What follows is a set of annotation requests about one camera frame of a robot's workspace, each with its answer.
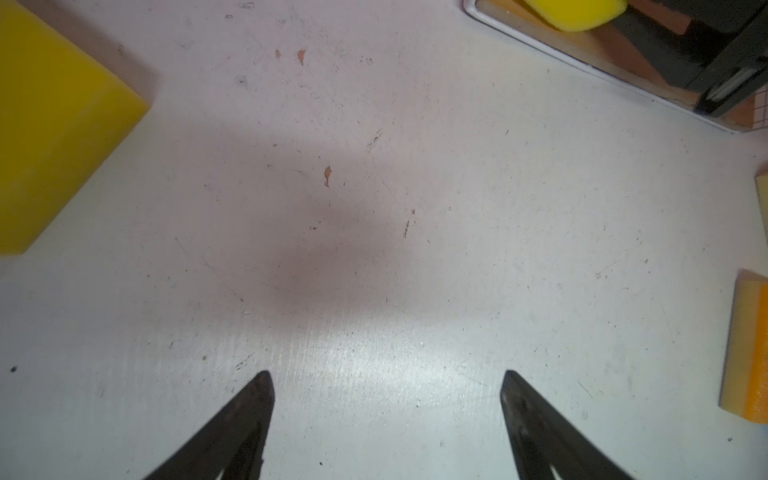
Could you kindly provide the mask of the yellow thick sponge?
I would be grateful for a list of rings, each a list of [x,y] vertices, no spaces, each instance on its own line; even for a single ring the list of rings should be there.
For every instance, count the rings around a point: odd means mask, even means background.
[[[625,0],[525,0],[525,4],[551,26],[568,33],[602,26],[628,7]]]
[[[24,253],[149,109],[17,1],[1,4],[1,253]]]

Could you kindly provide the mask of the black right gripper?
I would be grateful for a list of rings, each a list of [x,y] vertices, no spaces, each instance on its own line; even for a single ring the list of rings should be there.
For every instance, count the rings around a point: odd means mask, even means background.
[[[677,34],[633,6],[611,20],[671,86],[699,95],[696,114],[720,117],[767,83],[765,1],[662,1],[690,18]]]

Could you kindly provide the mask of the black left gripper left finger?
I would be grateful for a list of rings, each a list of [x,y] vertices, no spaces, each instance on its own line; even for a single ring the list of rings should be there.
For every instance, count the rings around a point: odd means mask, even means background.
[[[150,479],[258,479],[275,404],[270,373],[259,372]]]

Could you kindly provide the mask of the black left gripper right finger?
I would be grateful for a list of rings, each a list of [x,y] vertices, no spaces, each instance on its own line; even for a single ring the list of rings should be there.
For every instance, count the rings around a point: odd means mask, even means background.
[[[628,479],[518,372],[505,372],[502,413],[521,479]]]

